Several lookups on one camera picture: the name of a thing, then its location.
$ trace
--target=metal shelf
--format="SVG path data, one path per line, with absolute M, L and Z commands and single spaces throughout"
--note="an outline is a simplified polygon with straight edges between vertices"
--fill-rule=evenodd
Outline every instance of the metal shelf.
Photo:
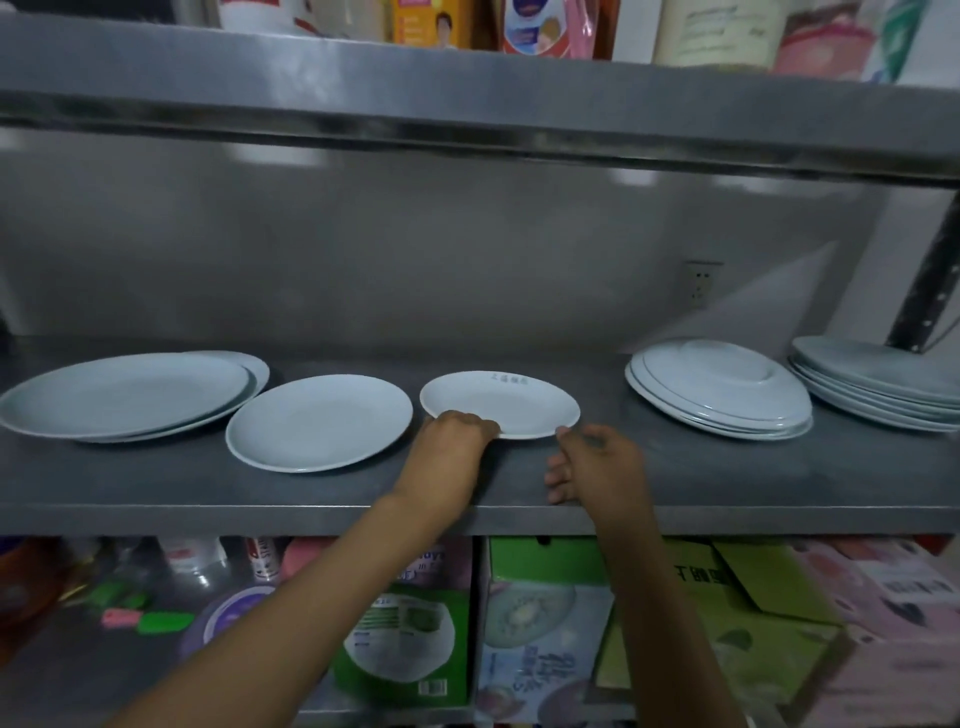
M 174 575 L 156 547 L 142 547 L 136 565 L 155 595 L 157 609 L 200 613 L 218 595 L 254 582 L 242 543 L 227 539 L 230 556 L 204 579 Z M 59 608 L 0 671 L 0 721 L 9 728 L 86 728 L 103 725 L 178 664 L 180 635 L 140 637 L 107 631 L 83 607 Z M 473 707 L 375 708 L 339 692 L 328 674 L 304 701 L 295 726 L 346 728 L 359 724 L 472 723 Z
M 53 15 L 0 17 L 0 122 L 960 184 L 960 94 Z
M 0 390 L 98 356 L 190 348 L 196 346 L 19 340 L 0 360 Z M 585 422 L 614 425 L 644 447 L 665 535 L 960 530 L 954 437 L 888 429 L 821 406 L 813 430 L 797 440 L 713 437 L 662 416 L 630 390 L 623 378 L 627 357 L 619 354 L 310 357 L 244 349 L 270 363 L 273 384 L 353 372 L 388 379 L 413 401 L 434 376 L 463 369 L 551 381 L 577 399 Z M 233 458 L 223 430 L 220 423 L 128 446 L 0 431 L 0 534 L 339 534 L 391 487 L 411 441 L 408 433 L 374 458 L 339 471 L 287 475 Z M 454 532 L 592 533 L 581 507 L 546 503 L 542 475 L 554 451 L 550 439 L 494 443 L 474 505 Z

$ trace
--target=white plate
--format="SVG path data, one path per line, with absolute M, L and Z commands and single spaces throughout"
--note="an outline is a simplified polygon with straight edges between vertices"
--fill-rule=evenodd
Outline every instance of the white plate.
M 801 357 L 822 372 L 893 397 L 960 406 L 960 376 L 926 356 L 826 336 L 793 340 Z
M 709 407 L 695 404 L 690 400 L 685 400 L 676 392 L 672 392 L 664 387 L 647 369 L 642 353 L 635 354 L 628 366 L 630 367 L 631 374 L 640 386 L 653 394 L 658 400 L 666 402 L 674 409 L 683 412 L 687 417 L 702 420 L 714 426 L 739 430 L 753 430 L 754 432 L 776 432 L 802 425 L 810 418 L 808 414 L 806 417 L 798 417 L 792 420 L 768 420 L 764 422 L 762 420 L 751 420 L 745 417 L 735 417 L 734 415 L 724 414 Z
M 298 379 L 255 397 L 227 425 L 227 447 L 255 468 L 318 473 L 358 463 L 406 431 L 414 407 L 372 376 Z
M 503 372 L 439 376 L 420 390 L 420 404 L 431 417 L 455 409 L 493 420 L 502 440 L 550 437 L 557 427 L 573 427 L 580 419 L 580 405 L 560 387 Z
M 918 420 L 942 423 L 945 425 L 960 425 L 960 409 L 938 407 L 933 404 L 917 404 L 909 400 L 901 400 L 877 394 L 871 392 L 869 389 L 848 384 L 840 379 L 834 379 L 796 359 L 791 359 L 790 366 L 798 376 L 805 376 L 807 379 L 815 381 L 820 386 L 829 389 L 830 392 L 840 395 L 841 397 L 863 402 L 864 404 L 871 404 L 886 412 L 893 412 L 894 414 L 905 415 L 906 417 L 914 417 Z
M 0 424 L 37 437 L 128 437 L 196 420 L 248 381 L 243 367 L 212 356 L 115 356 L 18 384 L 0 398 Z
M 693 418 L 683 410 L 677 409 L 668 402 L 665 402 L 654 395 L 652 392 L 648 391 L 637 381 L 634 377 L 634 373 L 630 368 L 630 365 L 627 365 L 626 370 L 624 371 L 624 376 L 627 378 L 627 383 L 630 387 L 645 400 L 650 402 L 654 407 L 656 407 L 660 412 L 665 415 L 669 415 L 682 422 L 684 425 L 690 425 L 697 429 L 701 429 L 704 432 L 710 432 L 714 435 L 721 435 L 722 437 L 732 437 L 736 440 L 753 440 L 755 442 L 771 442 L 778 440 L 792 440 L 795 437 L 800 437 L 801 435 L 806 435 L 807 432 L 813 427 L 813 416 L 810 416 L 810 419 L 800 425 L 794 427 L 789 427 L 784 430 L 779 430 L 777 432 L 755 432 L 749 430 L 738 430 L 738 429 L 727 429 L 723 426 L 714 425 L 713 423 L 701 420 L 699 418 Z
M 242 352 L 184 352 L 184 353 L 194 353 L 201 354 L 203 356 L 215 356 L 218 359 L 224 359 L 226 361 L 232 361 L 234 364 L 239 364 L 244 369 L 247 370 L 247 386 L 243 388 L 243 391 L 237 396 L 235 400 L 228 402 L 228 404 L 220 409 L 216 410 L 212 415 L 208 415 L 201 420 L 194 420 L 189 422 L 186 425 L 180 425 L 179 427 L 174 427 L 172 429 L 162 429 L 159 432 L 148 432 L 145 435 L 136 435 L 135 437 L 121 437 L 121 438 L 112 438 L 112 439 L 96 439 L 96 440 L 86 440 L 84 442 L 96 443 L 99 445 L 117 445 L 119 443 L 139 443 L 144 440 L 155 440 L 158 437 L 167 437 L 168 435 L 177 435 L 181 432 L 186 432 L 197 427 L 202 427 L 209 423 L 215 422 L 216 420 L 226 417 L 231 412 L 236 412 L 240 409 L 241 406 L 252 400 L 258 394 L 263 391 L 263 388 L 267 386 L 267 382 L 270 380 L 270 367 L 267 366 L 267 362 L 263 359 L 259 359 L 256 356 L 252 356 L 248 353 Z
M 804 386 L 785 367 L 729 342 L 673 339 L 640 356 L 663 387 L 713 412 L 794 425 L 813 411 Z
M 889 425 L 891 427 L 918 430 L 920 432 L 960 431 L 960 425 L 932 423 L 924 420 L 918 420 L 914 417 L 907 417 L 906 415 L 898 415 L 895 412 L 887 412 L 886 410 L 882 410 L 879 407 L 874 407 L 871 404 L 852 400 L 849 397 L 832 392 L 826 387 L 815 382 L 813 379 L 807 378 L 803 373 L 797 372 L 797 376 L 799 376 L 807 388 L 821 400 L 828 402 L 829 404 L 832 404 L 833 406 L 838 407 L 845 412 L 858 415 L 865 420 L 871 420 L 872 422 L 880 423 L 881 425 Z

